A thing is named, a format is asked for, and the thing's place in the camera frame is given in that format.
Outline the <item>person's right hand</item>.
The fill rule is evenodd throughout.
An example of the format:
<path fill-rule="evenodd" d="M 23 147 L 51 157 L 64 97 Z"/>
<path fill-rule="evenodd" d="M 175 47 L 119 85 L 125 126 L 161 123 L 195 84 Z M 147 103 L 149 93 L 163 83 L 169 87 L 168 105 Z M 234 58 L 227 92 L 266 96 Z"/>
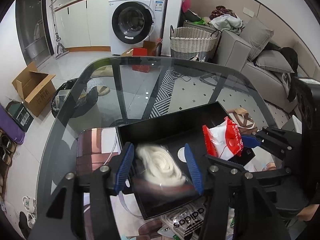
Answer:
<path fill-rule="evenodd" d="M 297 215 L 297 218 L 301 221 L 310 221 L 314 214 L 316 213 L 319 204 L 311 204 L 305 207 L 300 213 Z"/>

